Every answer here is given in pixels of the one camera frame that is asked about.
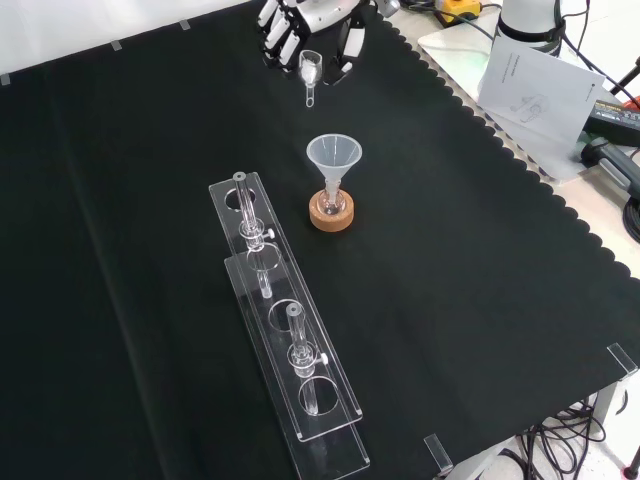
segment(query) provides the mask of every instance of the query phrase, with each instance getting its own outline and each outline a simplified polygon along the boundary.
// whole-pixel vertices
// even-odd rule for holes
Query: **diagram on paper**
[[[518,114],[521,123],[529,123],[549,110],[549,99],[544,95],[522,97],[520,105],[511,105],[511,111]]]

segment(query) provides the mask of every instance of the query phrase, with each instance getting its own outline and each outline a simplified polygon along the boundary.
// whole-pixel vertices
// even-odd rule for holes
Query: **yellow tool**
[[[435,6],[443,12],[460,15],[467,20],[475,20],[480,15],[480,10],[482,10],[482,4],[479,0],[436,0]],[[434,15],[445,28],[462,23],[457,18],[443,15],[439,12],[434,12]]]

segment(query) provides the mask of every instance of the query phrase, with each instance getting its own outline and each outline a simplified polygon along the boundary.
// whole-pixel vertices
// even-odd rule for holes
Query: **plastic funnel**
[[[360,160],[362,147],[351,137],[327,133],[309,142],[307,156],[327,181],[335,183]]]

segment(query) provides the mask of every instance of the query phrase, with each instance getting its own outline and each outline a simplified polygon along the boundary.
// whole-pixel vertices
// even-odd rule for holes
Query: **black tablecloth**
[[[260,6],[0,91],[3,478],[293,478],[207,190],[238,170],[261,176],[363,408],[358,478],[431,478],[427,435],[459,462],[620,378],[608,345],[640,358],[638,282],[388,24],[306,109],[262,63]],[[304,154],[329,132],[364,149],[332,235]]]

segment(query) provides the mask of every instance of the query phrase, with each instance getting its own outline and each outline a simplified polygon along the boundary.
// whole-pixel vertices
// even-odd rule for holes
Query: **white paper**
[[[597,73],[496,37],[478,105],[570,151],[603,82]]]

